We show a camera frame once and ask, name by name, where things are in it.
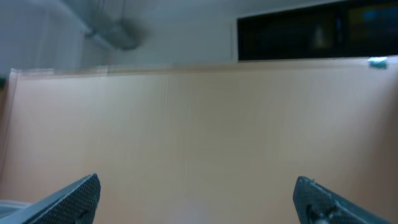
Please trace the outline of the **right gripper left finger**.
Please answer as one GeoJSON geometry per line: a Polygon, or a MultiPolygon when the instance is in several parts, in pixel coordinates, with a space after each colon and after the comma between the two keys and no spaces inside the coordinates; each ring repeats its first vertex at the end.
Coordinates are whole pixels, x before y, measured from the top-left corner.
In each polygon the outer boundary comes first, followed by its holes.
{"type": "Polygon", "coordinates": [[[1,223],[92,224],[100,201],[100,193],[98,176],[87,175],[27,207],[1,210],[1,223]]]}

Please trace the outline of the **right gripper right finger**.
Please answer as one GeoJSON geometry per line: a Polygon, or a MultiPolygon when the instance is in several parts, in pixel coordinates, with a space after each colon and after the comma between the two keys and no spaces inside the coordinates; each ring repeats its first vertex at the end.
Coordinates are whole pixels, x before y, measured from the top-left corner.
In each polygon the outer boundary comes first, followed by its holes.
{"type": "Polygon", "coordinates": [[[305,176],[297,178],[293,201],[301,224],[389,223],[305,176]]]}

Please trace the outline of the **beige cardboard partition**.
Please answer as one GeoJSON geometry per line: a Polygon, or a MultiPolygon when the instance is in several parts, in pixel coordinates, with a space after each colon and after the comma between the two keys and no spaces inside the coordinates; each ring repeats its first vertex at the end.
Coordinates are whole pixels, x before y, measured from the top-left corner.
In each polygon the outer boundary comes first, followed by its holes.
{"type": "Polygon", "coordinates": [[[14,71],[1,198],[92,173],[96,223],[297,223],[303,175],[397,222],[397,63],[14,71]]]}

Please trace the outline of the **teal tape piece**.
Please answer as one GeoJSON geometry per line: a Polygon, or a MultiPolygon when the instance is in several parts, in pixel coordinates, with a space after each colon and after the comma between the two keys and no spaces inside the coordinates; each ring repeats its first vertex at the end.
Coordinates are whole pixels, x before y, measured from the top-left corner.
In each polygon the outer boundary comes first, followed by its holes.
{"type": "Polygon", "coordinates": [[[387,57],[369,57],[367,59],[369,68],[386,70],[388,68],[387,57]]]}

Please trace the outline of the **dark window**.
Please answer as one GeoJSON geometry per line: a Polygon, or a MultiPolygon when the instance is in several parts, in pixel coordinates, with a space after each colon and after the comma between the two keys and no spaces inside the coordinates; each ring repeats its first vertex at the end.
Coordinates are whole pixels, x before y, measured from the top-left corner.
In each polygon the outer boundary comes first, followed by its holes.
{"type": "Polygon", "coordinates": [[[397,55],[397,0],[340,1],[237,20],[238,59],[397,55]]]}

